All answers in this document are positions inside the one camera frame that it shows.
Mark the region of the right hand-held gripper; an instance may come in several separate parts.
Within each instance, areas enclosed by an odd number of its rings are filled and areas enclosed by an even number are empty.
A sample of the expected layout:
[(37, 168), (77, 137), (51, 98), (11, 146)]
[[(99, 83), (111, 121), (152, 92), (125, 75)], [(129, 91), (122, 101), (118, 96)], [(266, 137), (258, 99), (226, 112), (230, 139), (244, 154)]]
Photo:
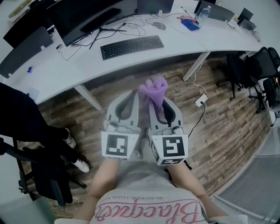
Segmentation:
[(188, 157), (188, 136), (184, 134), (182, 113), (168, 98), (163, 101), (164, 117), (159, 117), (160, 109), (150, 100), (149, 121), (150, 129), (147, 132), (149, 146), (153, 152), (157, 165), (176, 165), (183, 163)]

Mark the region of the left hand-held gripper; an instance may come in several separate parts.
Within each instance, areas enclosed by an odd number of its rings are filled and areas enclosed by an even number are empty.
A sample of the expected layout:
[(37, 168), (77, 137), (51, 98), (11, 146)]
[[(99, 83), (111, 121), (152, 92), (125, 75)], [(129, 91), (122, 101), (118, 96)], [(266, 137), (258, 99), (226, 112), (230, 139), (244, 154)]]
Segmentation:
[(116, 121), (139, 120), (139, 94), (127, 91), (116, 98), (108, 107), (104, 131), (101, 132), (102, 156), (110, 159), (132, 160), (139, 155), (136, 151), (141, 128)]

